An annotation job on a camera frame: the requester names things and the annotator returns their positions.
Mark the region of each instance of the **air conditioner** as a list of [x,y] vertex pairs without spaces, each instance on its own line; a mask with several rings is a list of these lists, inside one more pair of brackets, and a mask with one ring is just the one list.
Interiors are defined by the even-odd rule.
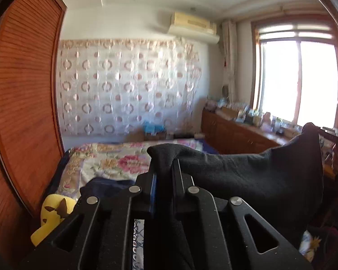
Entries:
[[217,25],[206,19],[175,12],[171,16],[168,34],[206,43],[218,43]]

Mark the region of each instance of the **window frame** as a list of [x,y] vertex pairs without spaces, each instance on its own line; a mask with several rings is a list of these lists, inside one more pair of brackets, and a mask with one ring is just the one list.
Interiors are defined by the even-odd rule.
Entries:
[[[325,23],[330,26],[330,33],[333,35],[332,39],[323,39],[323,38],[313,38],[313,37],[290,37],[290,38],[273,38],[273,39],[263,39],[259,40],[258,29],[263,27],[270,27],[275,24],[313,24],[313,23]],[[299,108],[301,103],[301,87],[302,87],[302,62],[301,62],[301,48],[300,43],[302,41],[313,41],[320,43],[330,43],[334,46],[337,57],[337,68],[338,68],[338,28],[336,23],[329,15],[319,15],[319,14],[306,14],[306,15],[286,15],[276,18],[268,18],[258,21],[251,22],[251,32],[252,32],[252,41],[253,41],[253,77],[251,83],[251,101],[250,107],[253,109],[258,109],[261,106],[263,100],[263,77],[264,77],[264,67],[263,67],[263,48],[261,47],[261,42],[267,41],[296,41],[298,48],[298,62],[299,62],[299,72],[298,72],[298,96],[296,101],[295,117],[292,121],[293,124],[296,124],[298,121]],[[336,112],[336,118],[334,126],[338,126],[338,111]]]

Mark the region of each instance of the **low wooden sideboard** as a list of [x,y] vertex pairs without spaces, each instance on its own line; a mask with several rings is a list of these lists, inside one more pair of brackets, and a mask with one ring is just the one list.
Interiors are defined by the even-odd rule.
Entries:
[[201,131],[207,143],[221,154],[261,153],[268,148],[284,145],[289,139],[266,133],[259,128],[228,121],[203,110]]

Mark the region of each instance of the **floral blanket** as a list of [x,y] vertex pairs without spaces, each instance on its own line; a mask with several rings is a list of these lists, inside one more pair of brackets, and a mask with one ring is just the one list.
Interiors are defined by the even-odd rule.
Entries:
[[198,151],[203,150],[202,143],[194,139],[84,144],[70,151],[70,160],[61,176],[56,193],[78,200],[80,188],[92,178],[135,181],[139,174],[145,173],[149,169],[148,147],[162,143],[182,144]]

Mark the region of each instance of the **bright window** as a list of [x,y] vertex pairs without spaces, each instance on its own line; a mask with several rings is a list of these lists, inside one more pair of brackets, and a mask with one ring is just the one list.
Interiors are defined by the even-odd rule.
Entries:
[[338,100],[338,69],[329,26],[266,26],[259,29],[258,37],[256,106],[300,126],[312,122],[332,128]]

